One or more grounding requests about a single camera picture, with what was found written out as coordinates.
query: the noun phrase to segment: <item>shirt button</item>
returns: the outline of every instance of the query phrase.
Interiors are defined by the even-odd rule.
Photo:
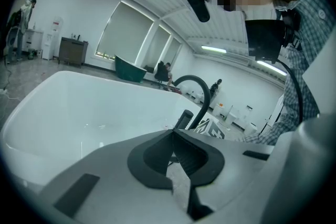
[[[322,20],[325,19],[325,12],[324,12],[324,10],[322,10],[322,9],[319,10],[319,17],[320,17]]]

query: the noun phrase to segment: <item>floor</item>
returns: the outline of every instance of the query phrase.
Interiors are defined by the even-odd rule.
[[[8,99],[5,95],[0,95],[0,129],[2,128],[3,124],[5,123],[11,112],[26,95],[28,95],[41,82],[43,82],[58,71],[74,71],[105,79],[122,81],[116,76],[115,73],[111,71],[100,70],[88,66],[79,68],[76,65],[72,66],[58,64],[56,60],[28,60],[27,58],[24,58],[20,62],[13,62],[10,65],[7,65],[7,68],[12,73],[9,77],[10,83],[6,87],[8,91],[7,95],[10,97],[10,99]],[[5,87],[8,83],[8,75],[9,72],[6,70],[2,62],[0,64],[0,89]],[[151,83],[148,81],[144,81],[140,85],[149,88],[157,88],[157,86],[151,85]],[[243,135],[242,131],[234,126],[229,126],[230,130],[228,130],[226,126],[221,125],[219,127],[221,127],[222,131],[229,139],[230,137],[237,138]],[[167,177],[173,181],[173,197],[175,198],[179,206],[186,211],[190,189],[189,178],[184,173],[180,164],[175,163],[168,167]]]

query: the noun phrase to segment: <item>person sitting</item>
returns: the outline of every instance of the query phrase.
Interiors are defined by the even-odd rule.
[[[172,84],[173,82],[173,75],[170,72],[170,66],[171,64],[169,62],[164,64],[163,61],[160,61],[157,64],[157,72],[154,75],[154,78],[156,78],[159,82],[160,81],[168,82],[167,87],[169,87],[170,84]]]
[[[219,85],[221,84],[222,80],[219,79],[217,80],[216,83],[214,83],[211,88],[209,89],[210,91],[210,100],[212,100],[212,98],[214,97],[214,95],[217,95],[219,92]]]

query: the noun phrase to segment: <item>white cabinet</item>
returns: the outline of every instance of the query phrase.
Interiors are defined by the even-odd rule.
[[[43,32],[33,29],[27,29],[22,40],[22,50],[28,49],[41,50]]]

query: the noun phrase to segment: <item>black hose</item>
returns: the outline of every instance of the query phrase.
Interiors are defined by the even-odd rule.
[[[287,70],[287,72],[289,73],[290,77],[293,80],[295,89],[296,89],[296,94],[298,95],[298,101],[299,101],[299,124],[302,122],[303,120],[303,100],[302,100],[302,93],[300,90],[300,86],[299,83],[293,73],[293,71],[283,62],[281,62],[280,60],[277,60],[278,63],[282,64],[282,66]]]
[[[177,86],[181,82],[186,81],[186,80],[192,80],[192,81],[197,82],[198,85],[201,86],[201,88],[203,90],[203,93],[204,93],[203,106],[201,107],[201,110],[199,111],[199,113],[195,117],[194,121],[190,124],[190,127],[189,127],[188,130],[191,130],[191,129],[195,129],[198,126],[199,122],[201,121],[201,119],[203,118],[205,113],[208,111],[208,108],[210,106],[210,92],[209,92],[208,85],[204,82],[204,80],[197,77],[197,76],[193,76],[193,75],[182,76],[182,77],[178,78],[177,80],[175,80],[173,82],[173,84],[175,86]]]

